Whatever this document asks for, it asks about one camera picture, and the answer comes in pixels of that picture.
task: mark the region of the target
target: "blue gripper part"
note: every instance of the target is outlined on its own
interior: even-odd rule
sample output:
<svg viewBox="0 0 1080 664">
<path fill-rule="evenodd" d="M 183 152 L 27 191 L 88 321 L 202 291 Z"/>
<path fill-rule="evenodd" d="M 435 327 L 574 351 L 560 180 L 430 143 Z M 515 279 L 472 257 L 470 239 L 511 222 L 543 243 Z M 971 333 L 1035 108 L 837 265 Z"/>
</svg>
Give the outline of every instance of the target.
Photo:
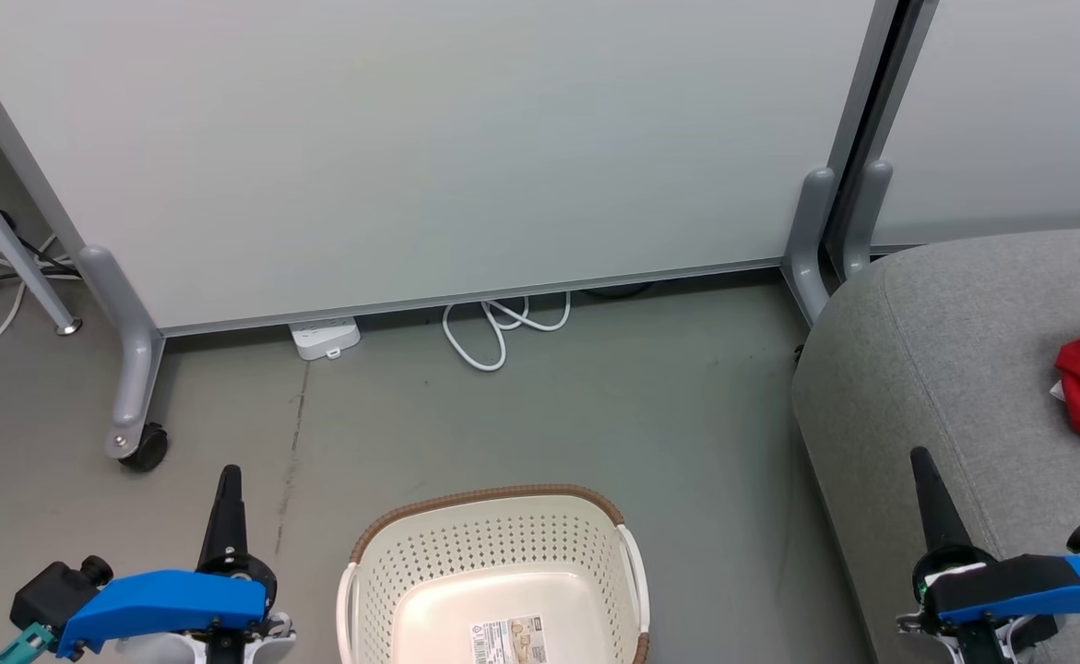
<svg viewBox="0 0 1080 664">
<path fill-rule="evenodd" d="M 3 648 L 3 652 L 0 652 L 0 664 L 30 664 L 37 656 L 43 654 L 54 640 L 55 635 L 52 635 L 48 627 L 40 623 L 31 623 L 22 632 L 19 638 Z"/>
<path fill-rule="evenodd" d="M 109 639 L 162 632 L 247 629 L 265 619 L 265 585 L 181 570 L 160 570 L 113 579 L 64 625 L 56 656 L 68 656 L 77 642 L 93 652 Z"/>
<path fill-rule="evenodd" d="M 1068 565 L 1080 578 L 1080 556 L 1066 555 Z M 1026 594 L 1021 597 L 996 601 L 988 605 L 970 606 L 967 609 L 946 610 L 939 613 L 942 621 L 953 621 L 954 623 L 969 623 L 980 621 L 983 613 L 990 613 L 995 619 L 1012 618 L 1016 615 L 1067 615 L 1080 613 L 1080 584 L 1063 585 L 1063 587 L 1052 588 L 1049 592 L 1038 592 Z"/>
</svg>

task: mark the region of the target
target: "sticker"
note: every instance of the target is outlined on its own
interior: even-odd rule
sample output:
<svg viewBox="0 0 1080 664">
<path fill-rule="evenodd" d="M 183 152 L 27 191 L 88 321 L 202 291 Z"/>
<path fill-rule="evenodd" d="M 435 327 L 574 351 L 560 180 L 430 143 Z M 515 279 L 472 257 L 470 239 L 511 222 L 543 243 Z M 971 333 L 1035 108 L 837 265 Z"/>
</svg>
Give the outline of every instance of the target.
<svg viewBox="0 0 1080 664">
<path fill-rule="evenodd" d="M 548 664 L 543 635 L 539 615 L 472 626 L 473 664 Z"/>
</svg>

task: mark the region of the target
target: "power strip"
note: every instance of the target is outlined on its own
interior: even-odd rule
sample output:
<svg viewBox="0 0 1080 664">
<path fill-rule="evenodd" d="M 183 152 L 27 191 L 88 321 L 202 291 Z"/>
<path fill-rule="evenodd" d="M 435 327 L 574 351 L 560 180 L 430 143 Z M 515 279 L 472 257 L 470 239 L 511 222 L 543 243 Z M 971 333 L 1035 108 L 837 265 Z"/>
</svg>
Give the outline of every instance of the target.
<svg viewBox="0 0 1080 664">
<path fill-rule="evenodd" d="M 312 320 L 308 323 L 291 323 L 289 331 L 298 354 L 305 361 L 312 358 L 336 358 L 345 349 L 359 343 L 359 326 L 354 319 Z"/>
</svg>

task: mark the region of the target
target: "whiteboard leg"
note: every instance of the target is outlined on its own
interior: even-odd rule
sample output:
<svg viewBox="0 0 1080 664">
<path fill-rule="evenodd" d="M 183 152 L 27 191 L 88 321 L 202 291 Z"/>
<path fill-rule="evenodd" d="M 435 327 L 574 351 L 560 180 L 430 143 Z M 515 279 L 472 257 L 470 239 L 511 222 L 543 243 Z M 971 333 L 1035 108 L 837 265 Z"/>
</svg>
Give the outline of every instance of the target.
<svg viewBox="0 0 1080 664">
<path fill-rule="evenodd" d="M 839 243 L 831 246 L 831 260 L 842 268 L 842 279 L 847 281 L 855 272 L 872 262 L 872 235 L 876 231 L 876 219 L 880 218 L 880 207 L 885 205 L 888 184 L 893 179 L 893 164 L 876 160 L 863 167 L 860 189 L 851 202 L 847 228 Z"/>
<path fill-rule="evenodd" d="M 85 269 L 89 287 L 122 337 L 122 375 L 118 379 L 113 425 L 105 442 L 105 452 L 113 459 L 126 459 L 138 449 L 143 426 L 147 424 L 147 407 L 159 377 L 165 339 L 109 249 L 84 247 L 79 260 Z"/>
<path fill-rule="evenodd" d="M 781 260 L 781 273 L 801 307 L 806 324 L 813 326 L 819 312 L 826 307 L 831 295 L 818 272 L 818 245 L 823 240 L 826 209 L 835 193 L 835 172 L 828 167 L 814 168 L 801 181 L 798 206 L 793 212 L 793 227 Z"/>
</svg>

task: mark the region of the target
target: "metal pole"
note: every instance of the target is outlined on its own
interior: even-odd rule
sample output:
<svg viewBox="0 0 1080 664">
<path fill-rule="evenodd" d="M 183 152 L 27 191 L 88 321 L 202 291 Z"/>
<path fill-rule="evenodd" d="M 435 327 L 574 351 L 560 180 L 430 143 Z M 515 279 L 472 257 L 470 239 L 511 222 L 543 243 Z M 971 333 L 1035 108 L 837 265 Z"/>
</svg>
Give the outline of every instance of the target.
<svg viewBox="0 0 1080 664">
<path fill-rule="evenodd" d="M 19 244 L 16 232 L 8 226 L 8 222 L 5 222 L 5 219 L 1 215 L 0 252 L 3 253 L 5 259 L 11 261 L 12 268 L 19 274 L 21 279 L 26 283 L 27 288 L 35 295 L 35 298 L 39 300 L 43 310 L 48 311 L 48 314 L 52 316 L 52 321 L 55 323 L 56 335 L 66 336 L 76 333 L 80 328 L 80 319 L 75 319 L 75 316 L 68 313 L 67 308 L 64 308 L 64 302 L 60 301 L 58 295 L 49 285 L 48 279 L 35 266 L 35 259 Z"/>
</svg>

